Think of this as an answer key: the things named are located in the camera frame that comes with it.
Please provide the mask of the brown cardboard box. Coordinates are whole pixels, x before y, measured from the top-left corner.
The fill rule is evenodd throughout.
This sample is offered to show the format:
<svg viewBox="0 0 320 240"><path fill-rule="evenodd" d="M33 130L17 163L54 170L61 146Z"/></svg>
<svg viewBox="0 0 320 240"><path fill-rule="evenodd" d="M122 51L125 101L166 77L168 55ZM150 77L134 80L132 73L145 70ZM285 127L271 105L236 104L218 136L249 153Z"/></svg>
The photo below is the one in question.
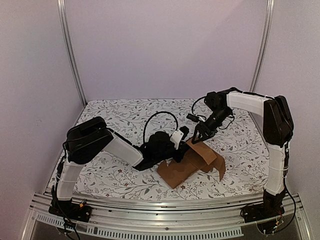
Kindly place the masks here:
<svg viewBox="0 0 320 240"><path fill-rule="evenodd" d="M173 159L167 163L164 160L157 168L157 173L167 185L174 189L199 170L208 173L212 169L216 169L219 173L219 180L223 179L226 163L220 154L204 142L193 144L189 139L186 145L189 149L180 162Z"/></svg>

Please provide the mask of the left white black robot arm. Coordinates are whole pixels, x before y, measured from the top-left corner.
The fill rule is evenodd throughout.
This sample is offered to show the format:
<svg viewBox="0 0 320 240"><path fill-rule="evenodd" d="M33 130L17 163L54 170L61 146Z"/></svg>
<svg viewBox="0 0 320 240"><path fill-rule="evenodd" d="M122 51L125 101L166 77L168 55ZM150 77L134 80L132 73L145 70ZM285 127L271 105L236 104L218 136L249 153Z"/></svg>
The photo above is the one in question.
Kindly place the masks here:
<svg viewBox="0 0 320 240"><path fill-rule="evenodd" d="M172 134L157 131L148 141L136 146L107 127L100 116L72 127L62 144L63 156L58 163L55 185L52 188L55 209L63 217L70 217L74 213L71 201L78 176L83 167L101 151L125 161L137 171L144 171L164 160L180 161L186 152L184 140L189 132L186 126L177 126Z"/></svg>

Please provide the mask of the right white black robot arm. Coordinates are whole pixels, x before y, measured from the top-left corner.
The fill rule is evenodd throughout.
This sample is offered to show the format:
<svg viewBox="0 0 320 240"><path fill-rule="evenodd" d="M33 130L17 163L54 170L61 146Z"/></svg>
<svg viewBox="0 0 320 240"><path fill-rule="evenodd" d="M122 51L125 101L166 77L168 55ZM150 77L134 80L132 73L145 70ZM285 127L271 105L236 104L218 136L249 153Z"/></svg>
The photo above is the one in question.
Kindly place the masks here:
<svg viewBox="0 0 320 240"><path fill-rule="evenodd" d="M193 144L212 138L223 121L233 115L234 108L262 117L262 133L269 152L269 172L258 213L262 218L269 218L282 205L286 194L285 177L289 169L290 141L294 134L294 123L286 98L231 87L209 92L202 99L212 113L207 119L193 113L187 115L187 119L197 124L192 136Z"/></svg>

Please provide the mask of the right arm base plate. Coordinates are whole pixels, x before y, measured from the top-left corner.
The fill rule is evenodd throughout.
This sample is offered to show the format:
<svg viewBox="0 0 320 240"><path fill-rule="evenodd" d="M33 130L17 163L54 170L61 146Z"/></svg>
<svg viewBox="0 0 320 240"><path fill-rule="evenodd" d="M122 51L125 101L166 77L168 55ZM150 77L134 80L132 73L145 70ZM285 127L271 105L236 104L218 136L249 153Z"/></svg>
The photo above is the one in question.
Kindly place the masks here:
<svg viewBox="0 0 320 240"><path fill-rule="evenodd" d="M285 213L284 207L281 205L276 209L265 209L262 203L252 204L249 203L241 208L240 216L244 219L245 223L256 222L283 215Z"/></svg>

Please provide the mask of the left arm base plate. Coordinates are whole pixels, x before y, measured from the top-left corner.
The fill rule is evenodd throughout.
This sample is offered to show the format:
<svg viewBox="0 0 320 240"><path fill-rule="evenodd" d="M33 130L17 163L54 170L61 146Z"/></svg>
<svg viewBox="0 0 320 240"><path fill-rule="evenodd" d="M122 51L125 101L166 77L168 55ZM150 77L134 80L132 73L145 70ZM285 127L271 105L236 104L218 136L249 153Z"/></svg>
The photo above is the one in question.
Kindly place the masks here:
<svg viewBox="0 0 320 240"><path fill-rule="evenodd" d="M88 223L93 208L83 203L73 203L71 200L52 200L48 212L52 215L70 220Z"/></svg>

